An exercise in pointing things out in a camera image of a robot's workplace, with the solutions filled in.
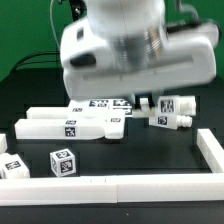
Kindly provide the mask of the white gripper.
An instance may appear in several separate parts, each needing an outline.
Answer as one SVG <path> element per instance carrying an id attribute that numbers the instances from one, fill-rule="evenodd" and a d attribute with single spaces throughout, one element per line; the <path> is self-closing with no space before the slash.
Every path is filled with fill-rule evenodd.
<path id="1" fill-rule="evenodd" d="M 70 99 L 113 98 L 205 84 L 216 76 L 214 22 L 173 25 L 129 39 L 104 39 L 86 19 L 63 32 L 60 59 Z M 154 107 L 150 96 L 140 109 Z"/>

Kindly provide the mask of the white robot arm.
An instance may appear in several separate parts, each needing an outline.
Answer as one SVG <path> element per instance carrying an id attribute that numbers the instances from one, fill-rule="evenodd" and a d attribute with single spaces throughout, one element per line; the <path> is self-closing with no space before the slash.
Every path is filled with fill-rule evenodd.
<path id="1" fill-rule="evenodd" d="M 60 60 L 66 92 L 74 101 L 138 96 L 206 84 L 216 76 L 214 48 L 220 29 L 202 22 L 167 24 L 165 0 L 84 0 L 87 15 L 67 26 Z"/>

